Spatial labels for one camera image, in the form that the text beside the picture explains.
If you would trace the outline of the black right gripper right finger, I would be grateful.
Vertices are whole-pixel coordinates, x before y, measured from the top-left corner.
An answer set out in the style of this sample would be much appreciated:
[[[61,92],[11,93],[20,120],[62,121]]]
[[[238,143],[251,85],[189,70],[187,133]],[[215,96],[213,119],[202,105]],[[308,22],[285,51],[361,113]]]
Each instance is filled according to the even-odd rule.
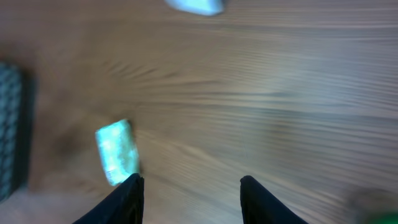
[[[250,175],[240,180],[244,224],[307,224]]]

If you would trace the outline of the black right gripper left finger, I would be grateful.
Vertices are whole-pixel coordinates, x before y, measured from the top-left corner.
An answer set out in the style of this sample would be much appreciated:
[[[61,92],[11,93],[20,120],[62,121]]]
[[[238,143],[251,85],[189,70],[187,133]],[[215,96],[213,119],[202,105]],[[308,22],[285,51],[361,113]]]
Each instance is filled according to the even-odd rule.
[[[144,178],[135,173],[73,224],[142,224]]]

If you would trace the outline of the teal snack packet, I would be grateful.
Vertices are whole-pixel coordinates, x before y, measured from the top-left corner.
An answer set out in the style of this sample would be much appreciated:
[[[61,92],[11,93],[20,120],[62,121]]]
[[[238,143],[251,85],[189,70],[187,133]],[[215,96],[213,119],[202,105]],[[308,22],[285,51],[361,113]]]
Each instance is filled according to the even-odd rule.
[[[140,173],[140,158],[131,124],[122,119],[96,130],[101,165],[108,183],[116,186]]]

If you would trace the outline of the green lid jar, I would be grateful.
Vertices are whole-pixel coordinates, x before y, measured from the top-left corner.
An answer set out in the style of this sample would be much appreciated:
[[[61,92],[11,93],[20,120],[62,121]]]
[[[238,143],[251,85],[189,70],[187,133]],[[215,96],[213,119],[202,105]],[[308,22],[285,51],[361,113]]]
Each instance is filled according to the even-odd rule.
[[[398,224],[398,213],[382,213],[368,220],[368,224]]]

